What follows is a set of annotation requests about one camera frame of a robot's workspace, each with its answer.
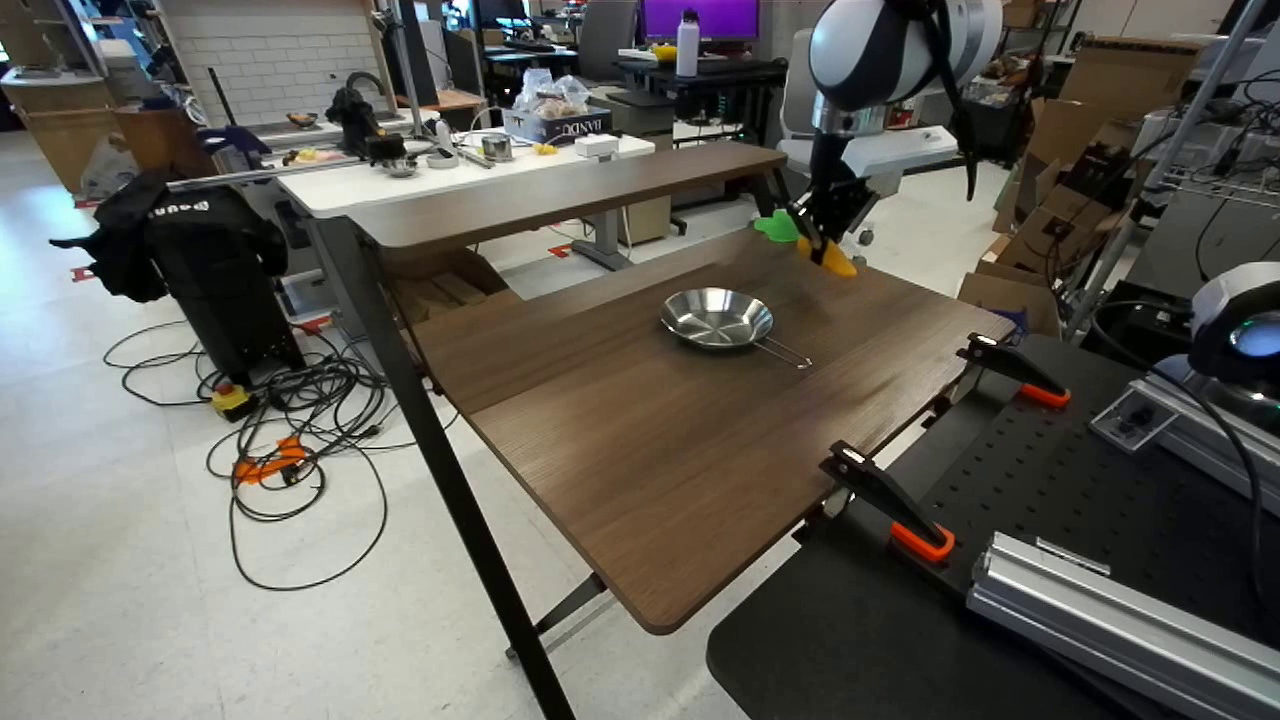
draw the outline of computer screen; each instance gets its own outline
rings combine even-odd
[[[683,7],[697,11],[703,42],[758,37],[758,0],[645,0],[645,42],[673,42]]]
[[[524,0],[473,0],[474,6],[474,28],[501,28],[501,15],[524,15]]]

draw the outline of green object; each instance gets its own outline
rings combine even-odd
[[[793,212],[777,209],[773,216],[758,216],[751,225],[766,244],[794,244],[798,241],[798,227],[793,220]]]

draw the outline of wall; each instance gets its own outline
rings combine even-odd
[[[1231,0],[1083,0],[1076,31],[1091,37],[1170,37],[1214,31]]]
[[[223,120],[216,69],[240,125],[324,111],[348,74],[377,74],[362,0],[162,0],[162,19],[211,120]]]
[[[762,6],[762,57],[793,57],[793,37],[813,28],[827,0],[758,0]]]

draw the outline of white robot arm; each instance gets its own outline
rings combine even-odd
[[[879,202],[866,182],[876,174],[906,174],[955,151],[969,160],[969,192],[974,176],[972,125],[960,86],[995,57],[1002,31],[1001,0],[831,0],[813,28],[813,188],[798,216],[813,225],[816,260],[825,241],[840,241]],[[851,137],[858,111],[906,99],[931,81],[955,107],[946,127]]]

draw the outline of concrete floor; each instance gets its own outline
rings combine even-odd
[[[914,176],[876,209],[872,268],[955,292],[987,244],[1001,174],[963,206],[960,174]],[[691,212],[687,241],[741,227],[745,206]],[[534,715],[505,632],[446,523],[421,454],[377,454],[393,523],[338,586],[268,597],[227,559],[227,489],[202,454],[227,434],[206,407],[146,407],[118,393],[99,352],[139,328],[178,321],[172,300],[133,304],[76,282],[79,253],[48,235],[86,234],[86,216],[43,170],[28,137],[0,137],[0,715],[2,720],[421,720]],[[488,244],[518,296],[598,276],[547,250],[565,234]],[[129,346],[124,359],[178,352],[185,324]],[[189,396],[191,365],[139,381]],[[385,445],[407,441],[389,422]],[[461,422],[451,445],[493,519],[513,576],[539,616],[588,576],[515,482]],[[333,491],[289,530],[246,530],[242,559],[268,579],[338,569],[377,530],[377,491],[355,458],[333,460]],[[741,708],[703,673],[703,642],[785,555],[778,541],[676,637],[645,637],[606,597],[553,637],[553,665],[580,715],[731,720]]]

